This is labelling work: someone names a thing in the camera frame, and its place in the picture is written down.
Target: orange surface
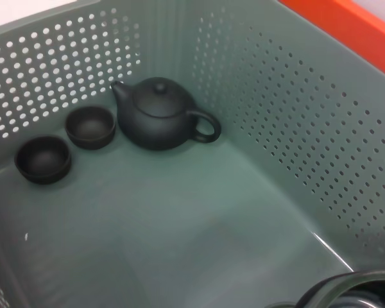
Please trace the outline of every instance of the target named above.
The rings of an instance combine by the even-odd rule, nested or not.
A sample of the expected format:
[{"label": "orange surface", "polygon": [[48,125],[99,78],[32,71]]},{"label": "orange surface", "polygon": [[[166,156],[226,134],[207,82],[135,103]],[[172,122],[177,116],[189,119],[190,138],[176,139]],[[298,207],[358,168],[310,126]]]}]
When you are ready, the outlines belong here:
[{"label": "orange surface", "polygon": [[280,0],[385,73],[385,22],[351,0]]}]

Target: gray plastic basket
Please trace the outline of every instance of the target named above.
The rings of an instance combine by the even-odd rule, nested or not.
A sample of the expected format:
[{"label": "gray plastic basket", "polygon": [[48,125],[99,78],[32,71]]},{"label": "gray plastic basket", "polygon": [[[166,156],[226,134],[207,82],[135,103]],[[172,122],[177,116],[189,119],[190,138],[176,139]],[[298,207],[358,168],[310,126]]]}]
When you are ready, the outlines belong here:
[{"label": "gray plastic basket", "polygon": [[[171,78],[224,134],[71,145],[47,187],[12,157],[66,138],[112,80]],[[385,75],[276,1],[78,1],[0,27],[0,285],[12,307],[264,307],[385,268]]]}]

